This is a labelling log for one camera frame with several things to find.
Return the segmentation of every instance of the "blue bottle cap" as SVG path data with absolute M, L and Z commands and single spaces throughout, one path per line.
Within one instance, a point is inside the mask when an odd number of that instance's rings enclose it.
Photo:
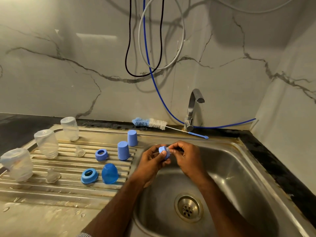
M 129 146 L 136 146 L 138 144 L 136 130 L 129 130 L 127 132 L 127 142 Z
M 120 160 L 127 160 L 130 157 L 130 150 L 126 141 L 118 143 L 118 158 Z
M 97 161 L 106 160 L 109 154 L 107 153 L 106 149 L 99 149 L 95 152 L 95 158 Z
M 99 174 L 94 168 L 86 169 L 81 174 L 81 182 L 83 184 L 90 184 L 95 182 L 98 178 Z
M 159 153 L 163 152 L 164 150 L 167 152 L 165 159 L 168 159 L 171 155 L 169 148 L 166 146 L 159 147 L 158 150 L 159 150 Z
M 118 169 L 115 165 L 108 163 L 102 169 L 102 180 L 105 184 L 112 184 L 119 178 Z

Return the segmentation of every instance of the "chrome faucet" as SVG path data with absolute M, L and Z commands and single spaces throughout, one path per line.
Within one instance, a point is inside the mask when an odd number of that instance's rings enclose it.
M 192 122 L 192 114 L 193 114 L 195 100 L 198 103 L 204 103 L 205 102 L 199 89 L 194 89 L 191 92 L 191 96 L 190 96 L 190 100 L 189 100 L 188 112 L 187 112 L 186 118 L 184 120 L 184 127 L 183 127 L 183 129 L 185 131 L 192 131 L 194 129 L 194 127 L 191 125 L 191 122 Z

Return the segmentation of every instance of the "gray sleeve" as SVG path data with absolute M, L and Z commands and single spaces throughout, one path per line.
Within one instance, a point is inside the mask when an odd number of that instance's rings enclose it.
M 92 236 L 81 232 L 77 237 L 92 237 Z

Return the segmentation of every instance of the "drain strainer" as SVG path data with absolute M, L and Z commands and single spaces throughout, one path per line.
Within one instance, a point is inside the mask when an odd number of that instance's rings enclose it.
M 203 215 L 201 202 L 190 193 L 179 194 L 174 201 L 178 216 L 186 222 L 197 222 Z

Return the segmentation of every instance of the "blue hose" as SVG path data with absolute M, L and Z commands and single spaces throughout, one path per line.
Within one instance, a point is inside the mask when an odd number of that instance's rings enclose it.
M 143 0 L 143 11 L 145 10 L 145 7 L 146 7 L 146 0 Z M 145 50 L 146 50 L 147 62 L 148 62 L 148 64 L 150 65 L 149 56 L 148 56 L 148 50 L 147 50 L 145 18 L 143 19 L 143 26 L 144 26 L 144 40 L 145 40 Z M 176 118 L 176 117 L 171 113 L 171 111 L 168 109 L 168 107 L 166 106 L 166 104 L 165 104 L 165 102 L 163 101 L 163 99 L 162 99 L 162 97 L 161 97 L 161 95 L 160 95 L 160 92 L 159 92 L 159 90 L 158 90 L 158 88 L 157 88 L 157 85 L 156 85 L 156 82 L 155 82 L 153 73 L 152 73 L 152 71 L 151 71 L 151 68 L 149 68 L 149 71 L 150 71 L 151 79 L 153 80 L 154 86 L 155 86 L 155 88 L 156 88 L 157 94 L 158 94 L 158 96 L 159 96 L 161 102 L 163 103 L 165 109 L 168 111 L 168 113 L 169 113 L 175 120 L 179 121 L 181 124 L 184 124 L 184 122 L 182 122 L 181 120 L 179 120 L 178 118 Z M 193 127 L 194 127 L 194 128 L 200 128 L 200 129 L 216 129 L 216 128 L 224 128 L 224 127 L 229 127 L 229 126 L 240 125 L 240 124 L 247 123 L 247 122 L 251 122 L 251 121 L 254 121 L 254 120 L 255 120 L 255 118 L 253 118 L 253 119 L 251 119 L 251 120 L 247 120 L 247 121 L 235 123 L 235 124 L 222 125 L 222 126 L 214 126 L 214 127 L 204 127 L 204 126 L 193 126 Z

